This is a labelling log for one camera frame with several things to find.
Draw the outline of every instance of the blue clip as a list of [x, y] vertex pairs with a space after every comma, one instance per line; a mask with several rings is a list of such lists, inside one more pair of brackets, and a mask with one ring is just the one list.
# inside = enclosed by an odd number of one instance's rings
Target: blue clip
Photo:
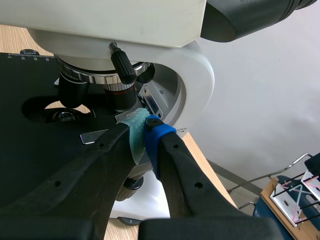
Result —
[[[146, 119], [160, 119], [155, 115], [150, 115]], [[144, 125], [144, 145], [146, 153], [151, 161], [153, 166], [153, 172], [156, 179], [160, 179], [159, 170], [158, 170], [158, 142], [159, 139], [168, 133], [176, 133], [176, 129], [168, 124], [163, 124], [156, 126], [152, 129], [151, 132], [146, 130], [146, 125]]]

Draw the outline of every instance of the microscope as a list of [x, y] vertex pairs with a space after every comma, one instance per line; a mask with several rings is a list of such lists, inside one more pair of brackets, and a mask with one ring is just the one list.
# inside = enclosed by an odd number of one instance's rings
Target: microscope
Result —
[[[0, 24], [27, 28], [54, 54], [24, 49], [0, 56], [0, 208], [28, 196], [137, 108], [182, 138], [215, 82], [196, 39], [226, 44], [316, 1], [0, 0]], [[60, 107], [48, 108], [58, 101]], [[117, 190], [111, 218], [130, 225], [170, 217], [152, 169], [145, 154]], [[117, 173], [112, 177], [116, 182]]]

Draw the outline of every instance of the teal gel pad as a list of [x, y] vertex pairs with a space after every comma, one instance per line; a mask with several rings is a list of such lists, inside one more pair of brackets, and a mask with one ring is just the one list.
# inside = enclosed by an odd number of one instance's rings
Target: teal gel pad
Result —
[[139, 164], [145, 154], [144, 126], [145, 120], [149, 115], [150, 113], [146, 108], [137, 108], [135, 111], [129, 113], [125, 119], [117, 122], [117, 124], [126, 124], [130, 128], [130, 149], [136, 165]]

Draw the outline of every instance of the focus knob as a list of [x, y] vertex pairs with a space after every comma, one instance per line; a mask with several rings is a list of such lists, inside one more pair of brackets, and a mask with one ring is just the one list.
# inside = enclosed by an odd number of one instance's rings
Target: focus knob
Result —
[[127, 54], [122, 51], [115, 42], [112, 42], [109, 45], [109, 49], [112, 64], [116, 73], [119, 75], [121, 82], [125, 85], [133, 84], [137, 79], [137, 75]]
[[143, 176], [141, 176], [139, 179], [127, 178], [120, 188], [115, 200], [121, 202], [128, 198], [131, 198], [136, 193], [136, 191], [141, 188], [143, 183]]

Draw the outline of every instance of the white wall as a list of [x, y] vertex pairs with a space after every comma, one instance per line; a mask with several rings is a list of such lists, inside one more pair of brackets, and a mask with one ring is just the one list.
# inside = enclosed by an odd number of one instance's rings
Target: white wall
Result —
[[190, 132], [207, 159], [249, 180], [320, 152], [320, 0], [234, 42], [198, 43], [215, 89]]

